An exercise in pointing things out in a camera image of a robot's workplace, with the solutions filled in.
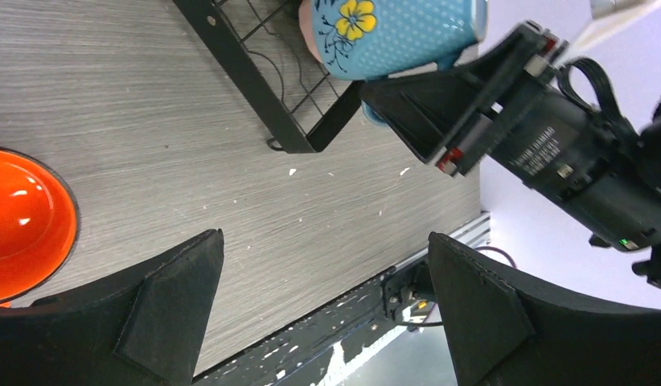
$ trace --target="black cable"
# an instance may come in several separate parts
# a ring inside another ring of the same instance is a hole
[[[475,249],[476,251],[490,251],[490,252],[496,252],[499,255],[503,256],[508,260],[508,263],[511,265],[511,267],[518,269],[518,265],[515,263],[515,260],[511,257],[510,254],[508,254],[506,251],[504,251],[501,248],[496,248],[496,247],[490,247],[488,245],[483,245],[481,247],[477,247]]]
[[[441,327],[441,326],[444,326],[444,322],[423,322],[423,323],[397,322],[397,326],[404,326],[404,327]]]
[[[586,76],[589,83],[591,83],[591,87],[593,87],[593,90],[596,93],[596,99],[600,105],[601,115],[605,118],[605,121],[612,124],[610,127],[612,134],[614,134],[623,145],[635,144],[638,140],[638,134],[629,120],[627,120],[619,110],[619,105],[617,103],[617,98],[614,96],[610,78],[607,76],[603,67],[601,67],[595,60],[590,58],[579,58],[561,68],[560,74],[557,77],[560,92],[562,92],[563,95],[573,103],[580,105],[585,111],[592,109],[572,87],[572,83],[569,79],[572,68],[581,71],[581,73]]]

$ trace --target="black wire rack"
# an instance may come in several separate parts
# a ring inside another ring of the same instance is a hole
[[[336,80],[309,53],[301,0],[174,0],[286,153],[326,149],[354,116],[363,82]]]

